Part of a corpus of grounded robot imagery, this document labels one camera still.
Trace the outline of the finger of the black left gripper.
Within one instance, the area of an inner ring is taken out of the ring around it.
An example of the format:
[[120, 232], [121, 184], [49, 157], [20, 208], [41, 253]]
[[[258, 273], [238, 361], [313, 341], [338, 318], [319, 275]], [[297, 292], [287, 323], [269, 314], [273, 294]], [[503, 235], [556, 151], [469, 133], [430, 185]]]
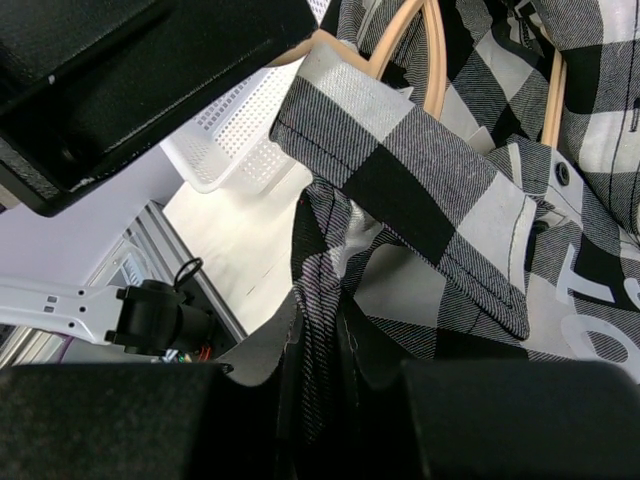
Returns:
[[54, 216], [309, 38], [304, 1], [5, 1], [1, 184]]

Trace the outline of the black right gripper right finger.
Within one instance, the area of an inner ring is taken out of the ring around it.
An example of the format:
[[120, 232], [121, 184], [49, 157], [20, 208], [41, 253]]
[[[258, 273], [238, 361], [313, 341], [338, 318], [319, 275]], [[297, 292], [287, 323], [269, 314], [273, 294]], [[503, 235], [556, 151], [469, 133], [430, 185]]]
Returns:
[[635, 479], [639, 389], [604, 362], [422, 361], [343, 297], [348, 471], [358, 479]]

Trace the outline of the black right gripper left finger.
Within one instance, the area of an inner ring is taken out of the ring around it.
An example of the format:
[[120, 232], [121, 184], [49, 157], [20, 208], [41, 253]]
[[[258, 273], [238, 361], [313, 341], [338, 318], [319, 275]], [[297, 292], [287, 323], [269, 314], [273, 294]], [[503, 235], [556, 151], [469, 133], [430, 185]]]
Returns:
[[258, 330], [201, 364], [43, 364], [1, 373], [5, 479], [292, 479], [281, 363], [287, 296]]

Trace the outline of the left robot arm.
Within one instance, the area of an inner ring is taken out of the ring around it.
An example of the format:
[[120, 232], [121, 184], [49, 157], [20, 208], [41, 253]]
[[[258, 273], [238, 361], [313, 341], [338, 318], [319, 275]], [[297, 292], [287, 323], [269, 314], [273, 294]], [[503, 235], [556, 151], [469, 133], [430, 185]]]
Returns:
[[[2, 187], [59, 214], [316, 27], [304, 1], [3, 2]], [[157, 281], [3, 278], [1, 319], [147, 355], [196, 349], [214, 324]]]

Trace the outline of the beige wooden hanger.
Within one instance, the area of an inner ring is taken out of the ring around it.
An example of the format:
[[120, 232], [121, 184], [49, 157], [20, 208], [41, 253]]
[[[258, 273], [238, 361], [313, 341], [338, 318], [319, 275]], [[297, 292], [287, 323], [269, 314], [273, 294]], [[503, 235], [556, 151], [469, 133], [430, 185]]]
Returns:
[[[310, 38], [271, 61], [269, 67], [281, 67], [294, 63], [317, 45], [330, 47], [343, 61], [370, 77], [379, 80], [389, 63], [396, 46], [413, 18], [422, 16], [427, 42], [427, 90], [424, 110], [438, 119], [441, 115], [447, 80], [446, 40], [439, 3], [433, 0], [409, 0], [403, 3], [383, 32], [371, 56], [366, 59], [357, 51], [335, 38], [331, 33], [318, 29]], [[554, 52], [550, 75], [541, 143], [551, 148], [558, 145], [561, 118], [566, 89], [567, 64], [560, 51]]]

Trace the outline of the black white checkered shirt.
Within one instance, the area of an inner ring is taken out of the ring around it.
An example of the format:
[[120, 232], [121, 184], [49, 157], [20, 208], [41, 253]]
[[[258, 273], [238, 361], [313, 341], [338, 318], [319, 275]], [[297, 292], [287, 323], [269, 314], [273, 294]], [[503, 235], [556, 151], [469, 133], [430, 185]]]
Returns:
[[639, 5], [444, 1], [444, 105], [415, 18], [384, 76], [327, 46], [270, 138], [312, 172], [291, 270], [302, 435], [337, 421], [353, 301], [424, 360], [602, 360], [639, 374]]

